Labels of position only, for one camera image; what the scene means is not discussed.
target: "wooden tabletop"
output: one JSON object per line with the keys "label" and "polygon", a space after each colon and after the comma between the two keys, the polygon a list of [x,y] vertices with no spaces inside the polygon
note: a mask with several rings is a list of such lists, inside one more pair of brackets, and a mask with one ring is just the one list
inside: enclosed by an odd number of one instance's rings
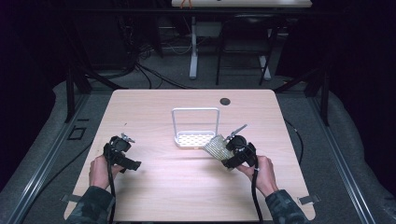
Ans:
{"label": "wooden tabletop", "polygon": [[[230,104],[222,105],[222,98]],[[171,113],[175,107],[218,108],[219,133],[224,137],[247,124],[239,134],[258,149],[258,155],[272,159],[279,188],[296,202],[308,195],[276,96],[268,90],[114,91],[73,194],[84,194],[90,162],[103,154],[103,146],[112,136],[125,133],[135,140],[126,157],[142,164],[115,180],[115,220],[257,221],[246,176],[237,170],[227,171],[202,149],[177,147]],[[207,129],[214,130],[215,120],[202,117],[190,115],[191,120],[200,120],[194,122],[210,123]],[[259,191],[258,199],[263,218],[271,219]],[[69,203],[64,217],[75,206]],[[300,206],[309,219],[315,217],[312,204]]]}
{"label": "wooden tabletop", "polygon": [[[180,7],[183,0],[172,0],[173,7]],[[191,0],[193,7],[311,7],[310,0]],[[185,0],[184,8],[189,8]]]}

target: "sleeve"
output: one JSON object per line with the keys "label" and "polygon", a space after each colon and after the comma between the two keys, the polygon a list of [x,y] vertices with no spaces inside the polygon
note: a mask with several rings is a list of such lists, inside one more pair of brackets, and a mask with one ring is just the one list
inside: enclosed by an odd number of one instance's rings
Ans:
{"label": "sleeve", "polygon": [[90,186],[76,208],[67,218],[66,223],[107,223],[108,213],[115,198],[105,189]]}
{"label": "sleeve", "polygon": [[268,195],[265,201],[275,224],[310,223],[301,208],[284,189]]}

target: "black circle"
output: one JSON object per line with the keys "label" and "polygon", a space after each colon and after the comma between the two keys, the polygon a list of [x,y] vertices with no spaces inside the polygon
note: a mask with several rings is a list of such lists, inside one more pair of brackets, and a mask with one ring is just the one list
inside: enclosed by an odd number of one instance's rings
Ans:
{"label": "black circle", "polygon": [[220,99],[220,103],[221,103],[222,105],[229,105],[229,104],[231,103],[231,101],[230,101],[230,99],[228,99],[228,98],[221,98],[221,99]]}

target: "white basket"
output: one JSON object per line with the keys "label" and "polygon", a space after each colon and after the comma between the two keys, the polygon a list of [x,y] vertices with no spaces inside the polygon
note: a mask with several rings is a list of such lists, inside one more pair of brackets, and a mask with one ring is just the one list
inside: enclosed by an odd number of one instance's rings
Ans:
{"label": "white basket", "polygon": [[[194,111],[216,111],[217,118],[216,118],[216,127],[215,131],[177,131],[177,122],[176,122],[176,112],[183,111],[183,112],[194,112]],[[174,108],[172,110],[172,119],[174,123],[174,130],[175,130],[175,142],[178,147],[183,148],[203,148],[213,137],[218,134],[218,127],[219,127],[219,109],[215,107],[183,107],[183,108]]]}

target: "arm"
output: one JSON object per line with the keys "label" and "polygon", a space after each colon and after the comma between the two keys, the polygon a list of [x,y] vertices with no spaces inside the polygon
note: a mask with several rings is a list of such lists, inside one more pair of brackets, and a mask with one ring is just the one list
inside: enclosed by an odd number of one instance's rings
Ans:
{"label": "arm", "polygon": [[[113,178],[123,167],[112,166]],[[78,201],[66,223],[107,223],[108,213],[115,198],[106,191],[109,185],[107,161],[104,156],[91,162],[90,187]]]}
{"label": "arm", "polygon": [[[275,224],[310,223],[290,195],[285,190],[278,189],[271,160],[264,156],[258,156],[258,160],[260,171],[257,175],[256,188],[264,195]],[[236,169],[244,173],[250,181],[252,180],[254,167],[240,165]]]}

